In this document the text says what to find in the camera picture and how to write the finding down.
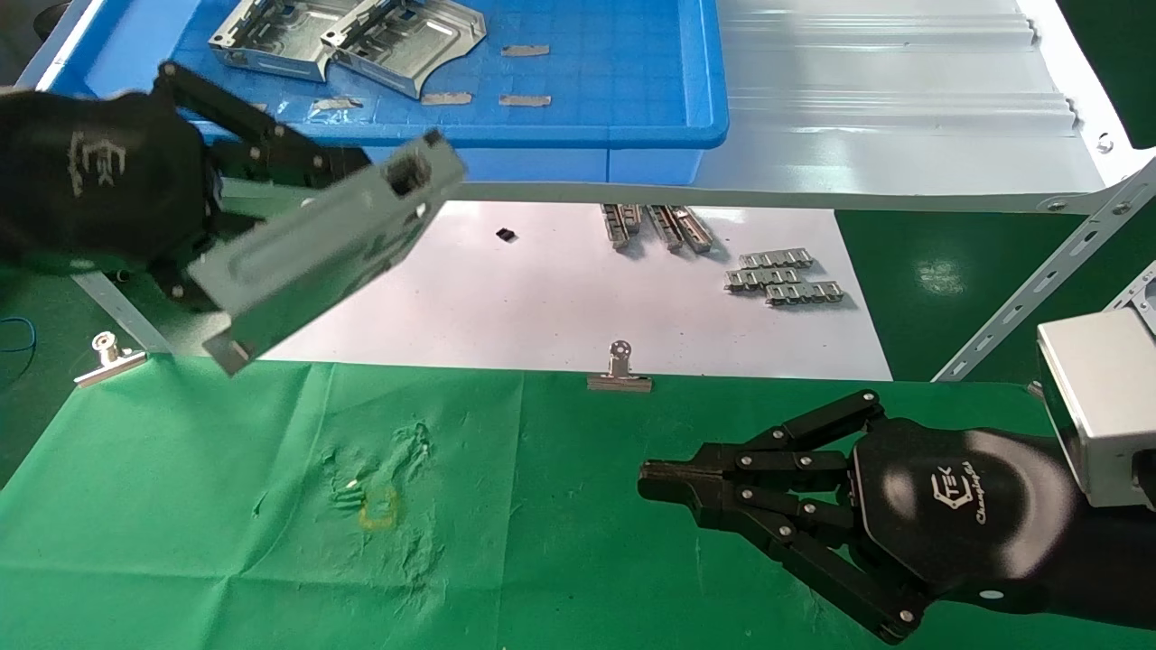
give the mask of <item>yellow stain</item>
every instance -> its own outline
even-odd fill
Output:
[[[369,510],[371,507],[384,503],[385,514],[379,517],[370,517]],[[398,523],[398,516],[401,514],[401,495],[393,486],[372,490],[365,490],[365,497],[362,498],[361,510],[357,511],[357,524],[361,525],[362,530],[377,531],[383,529],[392,529]]]

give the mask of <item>white table surface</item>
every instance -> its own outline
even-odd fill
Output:
[[[625,339],[639,374],[891,378],[833,212],[696,212],[707,257],[668,252],[647,221],[614,251],[598,205],[450,202],[402,264],[265,359],[605,371]],[[771,309],[722,289],[739,254],[795,246],[843,303]]]

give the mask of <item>metal sheet part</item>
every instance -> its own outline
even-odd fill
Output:
[[[474,101],[470,93],[427,93],[422,104],[427,106],[461,106]]]
[[[549,95],[502,95],[498,103],[503,106],[529,106],[539,109],[549,106],[553,99]]]
[[[333,60],[403,95],[486,37],[482,14],[450,0],[364,0],[321,40]]]
[[[221,62],[324,82],[329,53],[321,36],[357,0],[242,0],[209,38]]]
[[[666,206],[650,206],[647,212],[650,212],[654,230],[658,231],[659,238],[666,244],[666,250],[674,252],[681,249],[683,242],[682,232],[679,230],[679,222],[675,221],[669,208]]]
[[[679,228],[682,229],[683,238],[690,246],[690,250],[697,254],[710,252],[711,248],[714,246],[714,237],[703,226],[703,222],[695,216],[694,210],[686,206],[667,207],[670,209],[670,214],[674,215],[675,221],[679,222]]]
[[[606,221],[606,236],[610,239],[610,245],[615,250],[624,249],[630,243],[630,230],[622,217],[620,206],[602,204],[602,219]]]
[[[502,49],[503,57],[542,57],[549,53],[549,45],[506,45]]]
[[[794,268],[743,268],[726,272],[728,291],[756,291],[768,285],[794,285],[800,282]]]
[[[781,251],[739,256],[739,266],[743,268],[776,268],[783,266],[810,268],[813,264],[815,264],[815,258],[810,257],[807,249],[785,249]]]
[[[771,306],[842,302],[843,296],[843,288],[838,282],[766,286],[766,304]]]
[[[205,349],[234,375],[400,263],[465,167],[436,132],[188,266],[231,318]]]

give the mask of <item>green table surface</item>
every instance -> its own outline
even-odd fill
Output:
[[[294,363],[228,381],[154,359],[76,391],[0,492],[0,648],[883,648],[635,490],[645,458],[864,386],[595,393],[576,374]],[[931,427],[1048,431],[1017,386],[874,387]],[[905,644],[1089,647],[1156,635],[940,604]]]

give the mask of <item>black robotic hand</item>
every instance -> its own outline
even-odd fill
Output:
[[[179,109],[239,141],[206,145]],[[362,149],[318,146],[171,61],[149,94],[6,93],[0,264],[55,274],[148,272],[170,294],[190,261],[259,221],[221,208],[222,176],[324,189],[366,165]]]
[[[850,458],[816,451],[861,430]],[[1156,629],[1156,514],[1091,508],[1055,440],[928,429],[887,418],[874,391],[647,460],[638,492],[742,534],[888,643],[940,599]],[[798,496],[813,492],[836,503]]]

